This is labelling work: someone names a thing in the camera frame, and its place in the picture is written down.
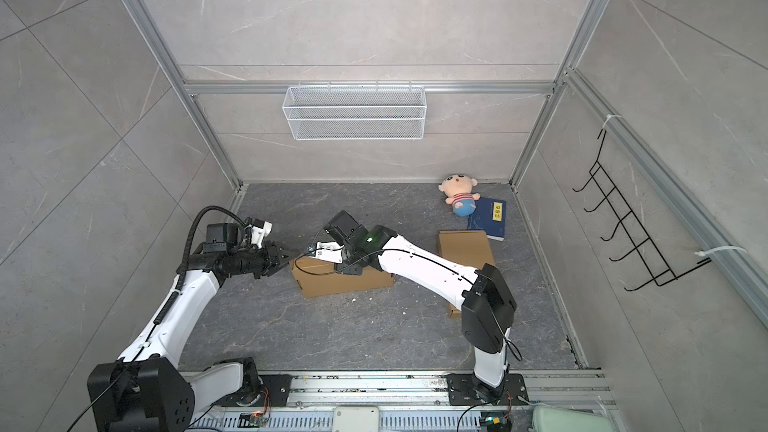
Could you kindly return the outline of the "brown cardboard sheet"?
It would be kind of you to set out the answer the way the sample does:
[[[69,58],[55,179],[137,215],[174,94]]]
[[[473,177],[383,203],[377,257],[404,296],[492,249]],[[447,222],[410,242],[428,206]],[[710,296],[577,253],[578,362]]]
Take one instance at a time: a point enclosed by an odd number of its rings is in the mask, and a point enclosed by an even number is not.
[[[305,298],[362,292],[394,285],[392,274],[373,267],[365,267],[359,275],[354,275],[336,273],[334,266],[334,263],[302,257],[291,262],[291,272]]]

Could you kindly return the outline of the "brown cardboard box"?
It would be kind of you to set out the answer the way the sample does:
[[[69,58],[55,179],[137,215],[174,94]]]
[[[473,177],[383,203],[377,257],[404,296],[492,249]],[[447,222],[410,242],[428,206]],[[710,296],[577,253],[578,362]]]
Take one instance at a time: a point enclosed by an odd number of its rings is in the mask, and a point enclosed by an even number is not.
[[[441,231],[438,253],[451,262],[482,269],[496,265],[490,241],[483,231]]]

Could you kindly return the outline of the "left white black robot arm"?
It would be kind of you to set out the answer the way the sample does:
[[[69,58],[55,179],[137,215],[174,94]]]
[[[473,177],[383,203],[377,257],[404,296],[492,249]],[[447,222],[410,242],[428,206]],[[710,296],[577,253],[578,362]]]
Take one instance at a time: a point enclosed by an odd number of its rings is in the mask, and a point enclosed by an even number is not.
[[[268,277],[289,262],[268,240],[272,225],[253,219],[211,224],[206,239],[185,244],[168,295],[138,337],[87,380],[90,412],[100,431],[184,431],[215,405],[264,399],[253,360],[227,359],[192,376],[178,369],[183,349],[207,304],[234,276]]]

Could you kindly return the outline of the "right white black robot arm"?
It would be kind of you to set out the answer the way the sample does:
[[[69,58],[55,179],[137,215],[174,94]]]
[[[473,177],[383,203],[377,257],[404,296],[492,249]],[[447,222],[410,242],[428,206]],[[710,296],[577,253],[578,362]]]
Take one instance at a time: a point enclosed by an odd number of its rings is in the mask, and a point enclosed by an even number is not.
[[[429,289],[461,311],[462,335],[474,349],[473,376],[479,393],[496,397],[509,371],[510,342],[517,303],[499,269],[451,262],[394,230],[367,229],[348,212],[338,212],[323,230],[338,245],[337,274],[372,267]]]

